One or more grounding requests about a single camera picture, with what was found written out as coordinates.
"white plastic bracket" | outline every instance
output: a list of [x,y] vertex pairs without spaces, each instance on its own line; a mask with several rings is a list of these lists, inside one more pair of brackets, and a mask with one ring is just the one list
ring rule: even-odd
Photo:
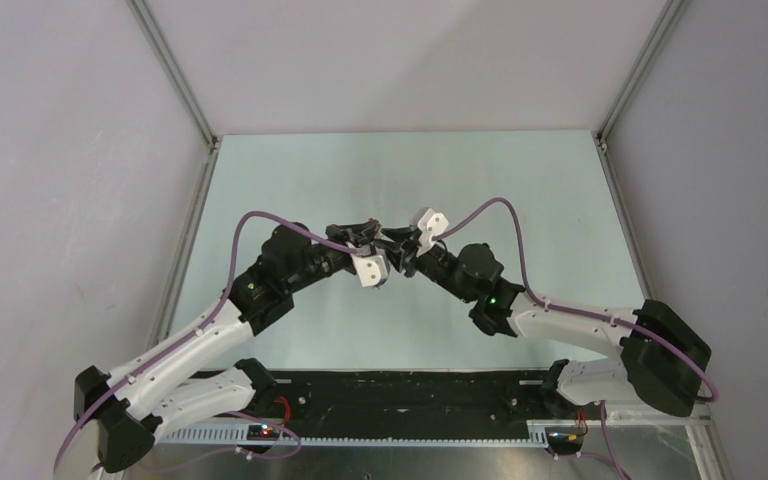
[[422,232],[419,235],[419,250],[416,252],[416,256],[421,257],[437,243],[434,238],[449,228],[449,220],[433,208],[423,207],[416,212],[410,225]]
[[[346,245],[355,248],[351,243]],[[352,255],[352,264],[355,267],[360,284],[364,287],[378,287],[387,281],[390,274],[390,263],[387,258],[380,253],[375,255],[361,256]]]

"red wire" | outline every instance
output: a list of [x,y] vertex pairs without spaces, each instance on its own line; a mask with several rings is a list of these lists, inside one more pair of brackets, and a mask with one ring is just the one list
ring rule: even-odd
[[280,403],[284,405],[284,421],[281,422],[281,425],[286,425],[287,422],[290,421],[290,415],[292,415],[293,413],[292,409],[290,409],[290,402],[288,402],[286,398],[281,396],[276,398],[273,403]]
[[587,417],[584,416],[584,410],[579,408],[578,409],[578,428],[581,428],[581,424],[584,424],[584,433],[582,435],[587,435],[590,433],[590,426],[587,425]]

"white wall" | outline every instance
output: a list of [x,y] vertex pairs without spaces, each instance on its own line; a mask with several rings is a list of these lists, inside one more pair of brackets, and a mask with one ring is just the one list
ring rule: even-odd
[[205,155],[125,2],[0,1],[0,479],[145,347]]
[[768,478],[768,1],[693,2],[609,148],[656,290],[713,348],[736,476]]
[[219,133],[595,130],[665,0],[150,2]]

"perforated metal strip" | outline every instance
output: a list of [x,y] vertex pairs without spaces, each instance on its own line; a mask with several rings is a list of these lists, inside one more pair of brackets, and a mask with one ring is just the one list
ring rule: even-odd
[[[160,440],[160,443],[188,445],[269,445],[271,440],[248,440],[247,423],[197,423],[182,428]],[[278,445],[293,445],[291,438],[283,437]],[[529,438],[494,440],[445,439],[366,439],[366,438],[310,438],[302,437],[302,445],[318,447],[535,447],[545,448],[545,427],[529,426]]]

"light blue table surface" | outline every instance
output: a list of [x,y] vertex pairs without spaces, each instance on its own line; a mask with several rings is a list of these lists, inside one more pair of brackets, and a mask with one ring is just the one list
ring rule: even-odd
[[[423,206],[451,225],[493,196],[516,206],[529,279],[540,293],[603,306],[643,301],[599,157],[587,131],[234,135],[222,140],[172,330],[224,287],[239,218],[266,210],[307,225],[377,218],[404,226]],[[237,273],[275,227],[243,229]],[[516,240],[504,207],[491,207],[447,243],[457,254],[490,244],[519,283]],[[296,308],[217,359],[256,357],[270,369],[492,369],[547,367],[598,355],[541,338],[488,337],[464,305],[417,275],[392,271],[380,290],[340,273],[294,296]]]

